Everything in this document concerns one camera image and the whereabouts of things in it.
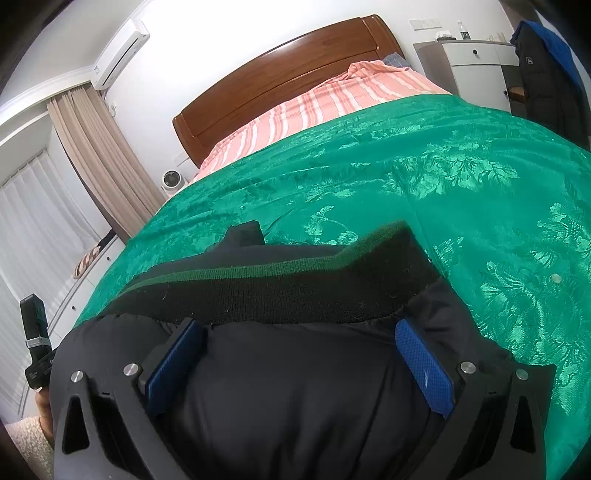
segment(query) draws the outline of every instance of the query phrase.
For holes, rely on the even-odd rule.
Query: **white sheer curtain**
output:
[[[29,358],[20,320],[18,302],[0,278],[0,417],[4,423],[18,420],[25,387],[23,370]]]
[[[99,240],[46,151],[0,187],[0,351],[11,362],[2,364],[0,391],[12,405],[27,362],[18,302],[36,294],[51,320],[74,285],[74,267]]]

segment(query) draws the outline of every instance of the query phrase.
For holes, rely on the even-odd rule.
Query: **metal screw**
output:
[[[474,372],[476,372],[476,365],[474,365],[472,362],[462,362],[460,364],[460,368],[462,369],[462,372],[468,375],[472,375]]]
[[[135,375],[138,371],[139,371],[138,364],[128,364],[128,365],[125,365],[125,367],[123,368],[123,373],[127,377],[131,377],[131,376]]]
[[[515,372],[515,375],[517,375],[517,378],[519,378],[520,380],[527,380],[530,377],[529,373],[523,370],[522,368],[518,368]]]
[[[72,376],[70,377],[70,379],[74,382],[74,383],[78,383],[80,380],[82,380],[84,378],[84,372],[80,371],[80,370],[76,370],[74,373],[72,373]]]

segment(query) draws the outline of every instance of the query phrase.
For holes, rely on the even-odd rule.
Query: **water bottle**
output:
[[[464,24],[461,20],[457,21],[458,27],[460,27],[460,35],[462,36],[462,40],[470,40],[470,34],[468,33],[468,29],[464,27]]]

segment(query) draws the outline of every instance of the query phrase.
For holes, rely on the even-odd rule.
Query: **green stripe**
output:
[[[406,222],[389,223],[370,233],[368,236],[348,245],[343,251],[332,257],[300,258],[266,265],[251,265],[248,267],[206,268],[201,270],[187,270],[168,273],[158,277],[147,278],[124,289],[121,295],[138,288],[193,280],[223,280],[227,278],[262,278],[291,275],[305,271],[331,271],[343,268],[359,257],[371,252],[386,240],[392,238],[399,231],[408,228]]]

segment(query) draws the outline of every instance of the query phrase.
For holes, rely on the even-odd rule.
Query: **human hand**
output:
[[[53,447],[53,416],[49,403],[49,388],[44,387],[35,394],[35,403],[39,410],[39,423],[47,441]]]

